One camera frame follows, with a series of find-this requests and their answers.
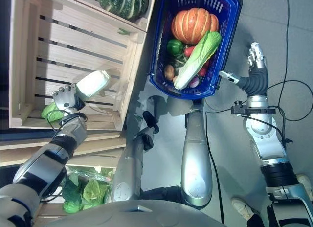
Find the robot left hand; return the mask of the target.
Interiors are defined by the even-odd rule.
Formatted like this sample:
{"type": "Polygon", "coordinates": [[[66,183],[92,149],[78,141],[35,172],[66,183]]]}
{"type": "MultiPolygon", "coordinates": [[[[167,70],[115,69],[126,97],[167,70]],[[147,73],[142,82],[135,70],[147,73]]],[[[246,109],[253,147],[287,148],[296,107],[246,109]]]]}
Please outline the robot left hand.
{"type": "Polygon", "coordinates": [[[52,97],[56,107],[69,114],[79,112],[86,105],[85,102],[80,99],[74,83],[59,87],[58,90],[52,94],[52,97]]]}

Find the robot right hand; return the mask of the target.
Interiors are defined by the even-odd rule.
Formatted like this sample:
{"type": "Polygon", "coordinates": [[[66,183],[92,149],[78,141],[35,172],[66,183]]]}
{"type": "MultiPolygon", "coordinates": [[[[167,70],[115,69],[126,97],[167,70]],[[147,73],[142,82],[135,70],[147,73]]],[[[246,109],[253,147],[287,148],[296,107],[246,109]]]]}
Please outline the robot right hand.
{"type": "Polygon", "coordinates": [[[257,42],[250,45],[248,77],[237,76],[231,72],[220,71],[219,76],[237,85],[248,96],[266,95],[268,90],[268,69],[261,46],[257,42]]]}

